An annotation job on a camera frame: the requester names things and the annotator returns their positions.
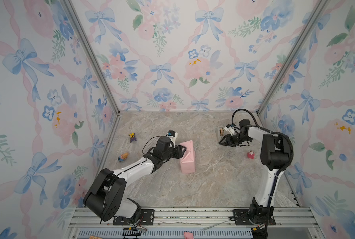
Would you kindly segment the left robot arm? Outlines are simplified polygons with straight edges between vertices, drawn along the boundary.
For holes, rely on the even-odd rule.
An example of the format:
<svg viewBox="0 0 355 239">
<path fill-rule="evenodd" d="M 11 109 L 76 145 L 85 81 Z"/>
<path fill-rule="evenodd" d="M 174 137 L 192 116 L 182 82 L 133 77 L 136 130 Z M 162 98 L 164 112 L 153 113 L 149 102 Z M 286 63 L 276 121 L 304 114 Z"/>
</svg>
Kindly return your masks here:
<svg viewBox="0 0 355 239">
<path fill-rule="evenodd" d="M 102 169 L 88 192 L 83 205 L 103 222 L 112 218 L 127 219 L 134 224 L 141 220 L 142 207 L 132 199 L 123 198 L 128 185 L 161 168 L 170 159 L 181 159 L 187 147 L 177 145 L 175 135 L 158 136 L 156 145 L 135 163 L 117 170 Z"/>
</svg>

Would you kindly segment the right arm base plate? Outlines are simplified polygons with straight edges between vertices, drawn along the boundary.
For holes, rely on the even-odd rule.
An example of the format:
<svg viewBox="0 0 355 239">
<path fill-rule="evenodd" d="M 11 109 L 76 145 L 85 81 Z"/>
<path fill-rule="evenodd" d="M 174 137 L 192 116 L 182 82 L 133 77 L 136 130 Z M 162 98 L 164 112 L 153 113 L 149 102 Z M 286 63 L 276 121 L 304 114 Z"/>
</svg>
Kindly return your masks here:
<svg viewBox="0 0 355 239">
<path fill-rule="evenodd" d="M 234 209 L 230 221 L 235 222 L 236 226 L 259 226 L 264 225 L 268 216 L 268 209 L 263 208 L 262 212 L 250 212 L 249 209 Z"/>
</svg>

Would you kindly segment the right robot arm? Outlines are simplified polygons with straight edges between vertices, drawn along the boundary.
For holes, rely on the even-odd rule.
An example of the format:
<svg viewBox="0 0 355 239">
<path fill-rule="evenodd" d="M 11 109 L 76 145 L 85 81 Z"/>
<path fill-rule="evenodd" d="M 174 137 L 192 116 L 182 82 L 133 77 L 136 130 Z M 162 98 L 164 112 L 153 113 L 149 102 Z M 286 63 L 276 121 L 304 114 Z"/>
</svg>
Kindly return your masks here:
<svg viewBox="0 0 355 239">
<path fill-rule="evenodd" d="M 260 161 L 264 166 L 262 181 L 257 194 L 252 199 L 249 211 L 242 216 L 234 216 L 235 221 L 240 219 L 259 225 L 273 216 L 276 188 L 281 175 L 293 161 L 294 149 L 286 135 L 252 126 L 249 123 L 248 119 L 244 119 L 240 121 L 239 128 L 231 124 L 221 127 L 219 144 L 237 147 L 253 140 L 261 143 Z"/>
</svg>

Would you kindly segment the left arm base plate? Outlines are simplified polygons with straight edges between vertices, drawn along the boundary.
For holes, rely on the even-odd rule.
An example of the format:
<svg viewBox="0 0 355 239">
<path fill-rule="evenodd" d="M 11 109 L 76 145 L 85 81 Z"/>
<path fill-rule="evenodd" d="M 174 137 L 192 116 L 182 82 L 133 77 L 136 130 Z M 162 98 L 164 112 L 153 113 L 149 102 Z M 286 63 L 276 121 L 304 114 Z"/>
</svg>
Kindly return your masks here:
<svg viewBox="0 0 355 239">
<path fill-rule="evenodd" d="M 152 226 L 154 224 L 154 209 L 141 209 L 132 218 L 114 217 L 115 226 Z"/>
</svg>

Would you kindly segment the purple wrapping paper sheet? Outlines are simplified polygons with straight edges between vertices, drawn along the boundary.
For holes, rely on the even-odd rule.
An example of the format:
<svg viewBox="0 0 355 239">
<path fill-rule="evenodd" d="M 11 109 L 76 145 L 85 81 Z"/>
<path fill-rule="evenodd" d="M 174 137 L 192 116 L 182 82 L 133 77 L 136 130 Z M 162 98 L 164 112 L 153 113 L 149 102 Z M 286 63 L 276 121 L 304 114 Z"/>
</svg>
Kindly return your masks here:
<svg viewBox="0 0 355 239">
<path fill-rule="evenodd" d="M 186 147 L 186 151 L 183 157 L 180 159 L 180 168 L 183 174 L 195 173 L 196 163 L 195 163 L 195 151 L 193 147 L 193 141 L 189 140 L 180 143 L 181 146 Z"/>
</svg>

